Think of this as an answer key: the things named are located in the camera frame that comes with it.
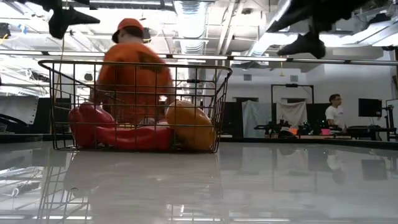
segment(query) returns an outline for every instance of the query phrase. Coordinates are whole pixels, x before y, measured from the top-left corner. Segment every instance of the glossy table surface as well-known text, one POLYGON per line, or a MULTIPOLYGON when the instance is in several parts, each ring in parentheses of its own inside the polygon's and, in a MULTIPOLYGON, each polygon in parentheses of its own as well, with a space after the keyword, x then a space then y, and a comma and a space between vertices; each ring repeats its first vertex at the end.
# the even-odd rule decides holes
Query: glossy table surface
POLYGON ((398 152, 221 143, 216 154, 0 144, 0 223, 398 223, 398 152))

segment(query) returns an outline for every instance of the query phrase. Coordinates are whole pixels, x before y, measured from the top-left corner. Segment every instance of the orange shirt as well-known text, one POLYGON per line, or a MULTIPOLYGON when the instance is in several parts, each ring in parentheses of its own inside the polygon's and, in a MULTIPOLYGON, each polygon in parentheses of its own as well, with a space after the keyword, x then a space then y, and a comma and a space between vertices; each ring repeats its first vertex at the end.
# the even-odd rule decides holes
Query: orange shirt
MULTIPOLYGON (((144 44, 132 43, 113 46, 105 54, 104 62, 165 64, 144 44)), ((164 117, 164 108, 156 105, 162 93, 174 92, 170 87, 173 87, 172 77, 165 66, 103 65, 96 89, 109 93, 97 92, 97 102, 104 103, 104 109, 119 123, 137 124, 144 118, 160 120, 164 117)))

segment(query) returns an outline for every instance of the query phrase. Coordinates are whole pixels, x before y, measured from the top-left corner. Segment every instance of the pink object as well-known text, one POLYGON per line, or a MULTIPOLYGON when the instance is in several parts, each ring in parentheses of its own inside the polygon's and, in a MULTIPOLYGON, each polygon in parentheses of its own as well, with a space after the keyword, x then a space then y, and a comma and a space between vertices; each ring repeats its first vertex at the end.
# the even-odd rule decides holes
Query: pink object
POLYGON ((322 135, 330 135, 330 129, 328 128, 321 129, 321 133, 322 135))

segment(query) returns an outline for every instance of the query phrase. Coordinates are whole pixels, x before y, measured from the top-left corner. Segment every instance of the white t-shirt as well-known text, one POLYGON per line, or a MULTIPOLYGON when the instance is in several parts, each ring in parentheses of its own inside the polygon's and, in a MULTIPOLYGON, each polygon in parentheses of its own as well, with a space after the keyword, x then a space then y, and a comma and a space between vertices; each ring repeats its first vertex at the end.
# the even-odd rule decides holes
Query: white t-shirt
POLYGON ((326 109, 325 115, 327 120, 332 119, 335 122, 335 125, 339 126, 342 129, 345 128, 342 107, 339 106, 335 108, 333 106, 329 106, 328 109, 326 109))
POLYGON ((331 170, 338 170, 343 168, 343 161, 337 155, 328 155, 326 160, 331 170))

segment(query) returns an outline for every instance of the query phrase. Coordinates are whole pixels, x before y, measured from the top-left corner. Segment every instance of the orange cap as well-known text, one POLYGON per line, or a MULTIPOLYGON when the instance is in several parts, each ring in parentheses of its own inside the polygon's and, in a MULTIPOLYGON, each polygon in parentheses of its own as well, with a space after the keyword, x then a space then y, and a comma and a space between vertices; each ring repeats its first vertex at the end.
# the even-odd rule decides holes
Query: orange cap
POLYGON ((137 19, 125 18, 119 23, 118 30, 112 35, 113 42, 115 42, 115 43, 119 42, 118 41, 118 34, 119 34, 121 29, 124 29, 126 27, 137 27, 142 32, 144 32, 144 27, 142 26, 142 24, 137 19))

